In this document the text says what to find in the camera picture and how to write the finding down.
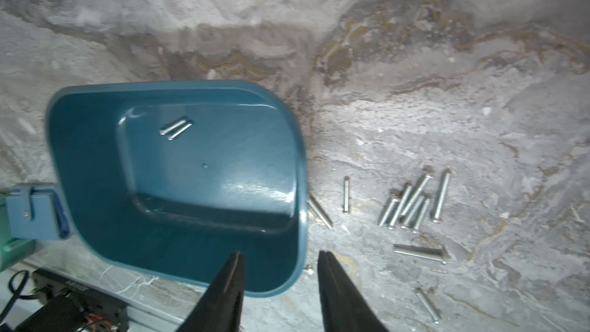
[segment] stain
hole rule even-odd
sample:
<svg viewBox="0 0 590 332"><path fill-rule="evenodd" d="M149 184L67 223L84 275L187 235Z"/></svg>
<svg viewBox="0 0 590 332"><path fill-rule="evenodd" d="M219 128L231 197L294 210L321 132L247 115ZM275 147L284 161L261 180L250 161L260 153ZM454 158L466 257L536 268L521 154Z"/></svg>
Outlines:
<svg viewBox="0 0 590 332"><path fill-rule="evenodd" d="M583 258L590 258L590 251L589 251L588 247L586 247L586 252L573 251L573 250L568 249L567 247L563 250L560 250L560 249L553 249L553 250L557 250L561 254L577 255L577 256L581 256Z"/></svg>
<svg viewBox="0 0 590 332"><path fill-rule="evenodd" d="M571 235L571 234L570 234L570 232L569 232L569 228L564 228L564 229L561 231L561 234L562 234L562 235L563 235L563 236L564 236L566 239L568 239L568 240L569 240L571 243L576 243L576 240L574 240L574 239L572 238L572 235Z"/></svg>
<svg viewBox="0 0 590 332"><path fill-rule="evenodd" d="M513 42L521 44L524 53L535 53L541 63L545 62L546 53L553 50L568 59L569 69L572 72L582 75L590 70L590 46L551 31L544 32L548 36L542 36L542 29L535 28L535 25L532 24L526 26L529 28L520 30L502 29L487 33L469 43L456 43L454 46L458 50L471 50L477 44L498 38L509 38Z"/></svg>
<svg viewBox="0 0 590 332"><path fill-rule="evenodd" d="M553 166L553 167L548 167L548 168L541 168L541 167L539 167L539 171L545 177L551 177L552 175L554 175L555 173L557 173L559 171L559 166Z"/></svg>
<svg viewBox="0 0 590 332"><path fill-rule="evenodd" d="M512 287L515 287L522 278L522 275L519 271L504 264L499 259L494 259L491 263L494 265L494 267L506 271L506 282Z"/></svg>
<svg viewBox="0 0 590 332"><path fill-rule="evenodd" d="M498 235L500 232L504 231L504 228L508 225L508 222L506 220L502 220L500 222L499 226L494 226L484 216L481 216L480 220L487 223L490 227L492 227L492 231L490 233L486 233L486 235L481 239L481 241L484 239L492 238L492 237Z"/></svg>
<svg viewBox="0 0 590 332"><path fill-rule="evenodd" d="M571 217L573 217L573 213L571 210L569 210L569 208L567 208L567 210L564 210L563 214L561 214L559 218L549 224L549 227L556 228L558 225L568 221Z"/></svg>
<svg viewBox="0 0 590 332"><path fill-rule="evenodd" d="M489 318L492 318L492 319L496 319L496 320L500 320L500 321L506 322L506 323L510 324L511 326L513 326L513 327L520 327L520 324L518 324L518 323L509 321L509 320L505 320L505 319L502 319L502 318L495 317L495 316L491 315L490 313L482 310L479 306L473 305L472 303L468 302L467 300L460 299L460 298L454 296L453 294L451 294L449 292L443 292L443 294L445 294L446 296L448 296L449 298L451 298L453 301L460 302L461 304L463 304L465 306L468 306L469 308L473 309L474 311L476 311L476 312L478 312L478 313L480 313L482 315L485 315L486 317L489 317Z"/></svg>
<svg viewBox="0 0 590 332"><path fill-rule="evenodd" d="M433 166L423 166L422 171L429 174L436 174Z"/></svg>
<svg viewBox="0 0 590 332"><path fill-rule="evenodd" d="M423 247L427 247L435 251L438 251L436 249L441 249L440 252L444 256L448 256L446 248L439 242L439 240L435 236L429 235L427 233L421 233L420 236L416 239L416 242L417 244Z"/></svg>
<svg viewBox="0 0 590 332"><path fill-rule="evenodd" d="M193 64L201 75L206 75L210 70L214 70L222 79L247 79L255 82L268 78L277 71L276 68L256 62L239 50L233 50L230 54L217 60L197 54L193 59Z"/></svg>
<svg viewBox="0 0 590 332"><path fill-rule="evenodd" d="M539 198L539 196L541 195L541 193L543 192L544 189L545 189L545 187L543 185L535 186L535 191L533 193L526 192L525 197L528 200L534 202L535 200L537 200Z"/></svg>
<svg viewBox="0 0 590 332"><path fill-rule="evenodd" d="M381 54L383 57L401 53L403 45L411 41L424 40L424 32L429 36L438 33L440 28L448 27L445 36L452 36L464 18L445 12L447 0L377 0L361 2L343 15L338 26L321 47L314 58L314 69L323 73L326 85L339 82L342 73L352 66L355 58Z"/></svg>
<svg viewBox="0 0 590 332"><path fill-rule="evenodd" d="M504 254L514 250L516 247L519 247L520 245L522 245L520 241L514 241L509 247L506 248L506 250L504 250Z"/></svg>
<svg viewBox="0 0 590 332"><path fill-rule="evenodd" d="M459 83L456 83L456 82L455 82L454 84L450 84L450 85L448 85L448 86L446 87L446 89L447 89L447 90L451 90L451 89L454 89L454 88L458 88L458 87L460 87L460 86L461 86L461 84L459 84Z"/></svg>
<svg viewBox="0 0 590 332"><path fill-rule="evenodd" d="M469 256L465 260L466 261L472 261L473 258L475 258L475 256L476 256L476 252L477 252L477 249L475 247L472 247L471 248L471 251L469 252Z"/></svg>
<svg viewBox="0 0 590 332"><path fill-rule="evenodd" d="M357 287L359 287L360 282L359 282L359 272L358 272L357 262L350 256L340 255L334 250L330 250L330 251L334 254L334 257L338 260L338 262L343 263L348 266L348 267L343 267L344 269L346 269L346 274L348 274L348 277L350 277L350 279L355 283L355 285L357 285Z"/></svg>
<svg viewBox="0 0 590 332"><path fill-rule="evenodd" d="M501 141L498 144L504 145L505 147L510 149L510 151L512 151L512 155L514 156L514 158L520 158L520 149L518 149L516 146L505 143L504 141Z"/></svg>

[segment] screw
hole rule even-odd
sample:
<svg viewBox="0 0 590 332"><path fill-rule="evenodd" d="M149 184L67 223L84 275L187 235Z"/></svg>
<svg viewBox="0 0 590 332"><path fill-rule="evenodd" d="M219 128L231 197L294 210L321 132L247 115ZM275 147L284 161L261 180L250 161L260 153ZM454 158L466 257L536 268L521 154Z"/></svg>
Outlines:
<svg viewBox="0 0 590 332"><path fill-rule="evenodd" d="M309 205L310 208L312 208L312 211L314 212L314 214L318 218L320 218L322 222L324 222L326 227L328 227L329 229L332 229L332 220L330 219L330 217L328 217L328 214L326 214L326 212L321 208L320 203L317 202L316 198L312 194L309 194L309 199L307 199L307 204Z"/></svg>
<svg viewBox="0 0 590 332"><path fill-rule="evenodd" d="M178 127L182 126L186 122L187 122L187 119L186 118L181 118L179 121L174 122L170 126L161 128L160 129L160 135L166 135L167 133L169 133L173 129L177 129Z"/></svg>
<svg viewBox="0 0 590 332"><path fill-rule="evenodd" d="M413 233L419 233L420 231L418 231L420 229L420 225L422 224L422 221L424 220L424 216L426 215L426 212L428 211L428 207L430 205L430 196L426 196L424 195L424 203L422 203L422 208L420 208L420 212L418 213L418 218L416 219L416 223L414 223L414 225L412 226L412 232Z"/></svg>
<svg viewBox="0 0 590 332"><path fill-rule="evenodd" d="M446 197L446 189L448 187L448 181L451 178L451 170L446 169L445 172L442 174L441 185L439 189L439 197L437 198L437 203L434 207L434 216L432 216L432 221L434 223L441 222L441 211L443 210L444 199Z"/></svg>
<svg viewBox="0 0 590 332"><path fill-rule="evenodd" d="M379 227L383 227L385 221L387 220L387 218L389 218L391 211L394 210L395 203L397 202L399 202L399 199L395 197L394 193L392 192L389 198L389 203L387 204L385 210L383 210L383 213L381 213L381 217L379 218Z"/></svg>
<svg viewBox="0 0 590 332"><path fill-rule="evenodd" d="M350 207L349 207L349 198L350 198L350 177L344 177L344 206L342 208L342 212L344 214L350 214Z"/></svg>
<svg viewBox="0 0 590 332"><path fill-rule="evenodd" d="M412 221L412 218L414 217L414 215L416 214L416 212L420 208L420 205L422 205L422 202L424 202L424 195L420 195L420 197L418 198L418 201L416 203L414 203L412 210L410 210L409 213L405 217L403 217L403 221L402 221L402 224L400 225L400 227L402 227L402 228L409 227L409 222Z"/></svg>
<svg viewBox="0 0 590 332"><path fill-rule="evenodd" d="M434 321L435 324L438 324L441 320L441 316L432 305L432 302L426 297L421 288L416 289L416 296L418 297L418 299L420 299L422 305L424 305L426 310L428 310L428 313L430 313L432 321Z"/></svg>
<svg viewBox="0 0 590 332"><path fill-rule="evenodd" d="M416 189L414 190L414 192L412 192L412 195L410 196L408 203L406 204L406 206L403 207L401 214L402 217L405 216L410 209L412 209L412 204L416 201L418 196L420 196L422 190L424 190L424 187L431 179L432 176L430 174L424 174L422 176L422 179L419 181L419 183L416 184Z"/></svg>
<svg viewBox="0 0 590 332"><path fill-rule="evenodd" d="M174 140L181 133L183 133L185 129L188 129L190 126L192 126L192 123L188 122L187 124L185 124L184 126L182 126L181 129L179 129L178 131L174 132L172 135L168 136L168 140Z"/></svg>
<svg viewBox="0 0 590 332"><path fill-rule="evenodd" d="M396 245L394 245L394 252L397 254L416 256L417 258L422 258L422 259L436 260L437 262L441 262L443 264L446 264L446 260L444 259L442 254L432 254L429 252L417 251L417 250L412 250L412 249L404 249L402 247L397 247Z"/></svg>
<svg viewBox="0 0 590 332"><path fill-rule="evenodd" d="M391 220L389 221L389 225L387 225L387 228L389 229L393 229L395 227L395 222L397 222L403 207L405 206L405 203L408 201L409 195L412 192L412 183L411 182L406 182L404 188L403 188L403 194L402 194L402 198L399 200L398 206L395 208L395 212L394 212L394 216L391 217Z"/></svg>

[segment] red wire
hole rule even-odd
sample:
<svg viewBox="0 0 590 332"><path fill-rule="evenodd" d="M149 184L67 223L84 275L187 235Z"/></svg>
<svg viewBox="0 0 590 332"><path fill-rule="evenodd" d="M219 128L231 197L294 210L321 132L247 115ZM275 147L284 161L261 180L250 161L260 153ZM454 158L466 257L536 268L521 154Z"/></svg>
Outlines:
<svg viewBox="0 0 590 332"><path fill-rule="evenodd" d="M111 322L109 322L109 321L107 321L107 320L104 320L104 319L103 319L102 317L100 317L99 315L96 315L96 314L90 314L90 316L91 316L92 318L96 319L96 320L102 321L103 323L105 323L105 324L106 324L107 326L109 326L109 327L112 327L112 325L113 325L113 323L111 323Z"/></svg>
<svg viewBox="0 0 590 332"><path fill-rule="evenodd" d="M86 317L86 320L88 320L88 322L93 323L94 321L90 318L90 317ZM96 323L94 323L92 325L92 332L96 332Z"/></svg>

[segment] blue clamp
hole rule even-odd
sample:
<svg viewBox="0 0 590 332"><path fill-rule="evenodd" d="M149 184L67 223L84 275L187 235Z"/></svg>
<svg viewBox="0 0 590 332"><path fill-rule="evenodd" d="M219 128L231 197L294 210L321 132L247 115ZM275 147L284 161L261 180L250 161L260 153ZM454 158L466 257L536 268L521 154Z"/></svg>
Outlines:
<svg viewBox="0 0 590 332"><path fill-rule="evenodd" d="M12 237L64 240L70 227L54 186L19 184L6 196Z"/></svg>

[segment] pile of bolts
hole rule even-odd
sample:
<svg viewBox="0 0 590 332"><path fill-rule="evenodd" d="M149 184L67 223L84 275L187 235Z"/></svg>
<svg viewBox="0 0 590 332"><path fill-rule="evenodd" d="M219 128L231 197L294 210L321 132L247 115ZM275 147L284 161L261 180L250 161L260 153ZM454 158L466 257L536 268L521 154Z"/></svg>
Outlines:
<svg viewBox="0 0 590 332"><path fill-rule="evenodd" d="M424 193L424 188L428 182L433 179L433 176L430 173L424 174L418 180L416 185L412 185L410 181L406 182L399 193L391 191L389 201L379 217L379 227L383 227L387 224L387 228L394 229L399 224L400 228L408 229L413 233L420 233L420 226L426 217L430 217L430 220L434 223L441 223L441 215L450 177L451 170L447 168L442 173L439 192L435 198L434 207L431 207L432 196ZM332 220L321 208L321 205L313 195L309 195L307 204L313 213L320 218L329 229L333 228ZM344 177L344 205L342 213L350 214L350 177L348 176ZM416 249L404 245L394 245L394 252L446 264L443 251L436 249ZM419 288L416 289L416 295L431 315L432 321L438 324L441 317L431 301Z"/></svg>

